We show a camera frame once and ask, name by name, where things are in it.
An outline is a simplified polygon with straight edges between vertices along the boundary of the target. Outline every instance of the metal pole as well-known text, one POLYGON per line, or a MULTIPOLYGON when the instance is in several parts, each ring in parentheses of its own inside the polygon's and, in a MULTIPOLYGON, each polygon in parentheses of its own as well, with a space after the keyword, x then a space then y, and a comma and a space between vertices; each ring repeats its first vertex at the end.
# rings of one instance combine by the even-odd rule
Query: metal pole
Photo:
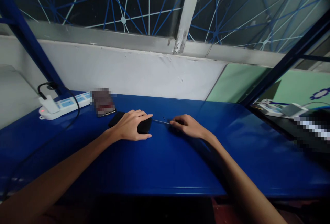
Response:
MULTIPOLYGON (((330 30, 330 10, 328 10, 297 42, 283 59, 260 81, 240 104, 250 106, 258 97, 271 87, 297 60, 299 60, 326 32, 330 30)), ((319 57, 322 61, 329 58, 319 57)))
MULTIPOLYGON (((21 42, 46 79, 48 81, 54 81, 59 85, 64 85, 14 0, 0 0, 0 14, 3 18, 13 21, 12 23, 7 23, 9 28, 21 42)), ((56 90, 56 92, 58 95, 61 94, 60 90, 56 90)))

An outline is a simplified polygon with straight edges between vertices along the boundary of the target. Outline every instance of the person's right hand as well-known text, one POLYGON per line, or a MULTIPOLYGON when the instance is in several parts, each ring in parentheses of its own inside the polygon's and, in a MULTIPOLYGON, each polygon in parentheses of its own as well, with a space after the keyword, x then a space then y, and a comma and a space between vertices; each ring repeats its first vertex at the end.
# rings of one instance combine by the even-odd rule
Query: person's right hand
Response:
POLYGON ((181 130, 186 135, 194 138, 201 138, 205 140, 210 134, 210 131, 200 125, 192 116, 187 114, 176 116, 170 124, 181 130))
POLYGON ((123 115, 120 121, 108 129, 112 136, 117 140, 146 140, 150 138, 151 134, 139 134, 138 125, 140 122, 152 117, 152 114, 147 115, 142 110, 131 110, 123 115))

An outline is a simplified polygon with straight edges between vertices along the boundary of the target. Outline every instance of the power plug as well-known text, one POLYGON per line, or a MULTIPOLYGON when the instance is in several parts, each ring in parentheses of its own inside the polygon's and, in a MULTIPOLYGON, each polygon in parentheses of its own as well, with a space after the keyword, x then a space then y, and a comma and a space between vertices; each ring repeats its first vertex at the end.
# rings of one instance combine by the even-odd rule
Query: power plug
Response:
POLYGON ((42 104, 42 106, 45 107, 45 109, 51 114, 59 112, 60 109, 54 102, 52 97, 50 95, 47 95, 46 98, 47 99, 43 99, 42 97, 39 98, 39 102, 42 104))

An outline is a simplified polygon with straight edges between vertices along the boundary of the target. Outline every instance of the gear logo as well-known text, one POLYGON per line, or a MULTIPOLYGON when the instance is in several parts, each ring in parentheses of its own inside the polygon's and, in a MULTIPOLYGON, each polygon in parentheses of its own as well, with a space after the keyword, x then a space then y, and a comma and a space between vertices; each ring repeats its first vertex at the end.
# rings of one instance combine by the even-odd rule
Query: gear logo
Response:
POLYGON ((321 97, 328 95, 329 92, 330 92, 330 88, 322 89, 319 92, 315 92, 313 96, 310 97, 310 99, 311 100, 320 99, 321 97))

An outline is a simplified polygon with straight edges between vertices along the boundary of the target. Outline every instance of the blue tabletop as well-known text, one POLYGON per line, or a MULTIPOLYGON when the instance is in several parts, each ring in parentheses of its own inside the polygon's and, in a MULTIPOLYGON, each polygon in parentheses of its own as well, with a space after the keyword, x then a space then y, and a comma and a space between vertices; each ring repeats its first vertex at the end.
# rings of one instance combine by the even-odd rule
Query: blue tabletop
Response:
MULTIPOLYGON (((117 95, 118 111, 142 109, 154 119, 190 114, 213 132, 267 197, 330 195, 330 173, 311 161, 291 141, 246 110, 229 103, 117 95)), ((53 121, 38 110, 0 130, 0 191, 17 164, 66 127, 77 112, 53 121)), ((79 150, 107 129, 115 114, 98 118, 83 107, 77 121, 29 159, 10 184, 14 192, 79 150)), ((153 122, 152 138, 119 141, 78 178, 69 193, 140 195, 226 195, 217 158, 202 140, 173 132, 153 122)))

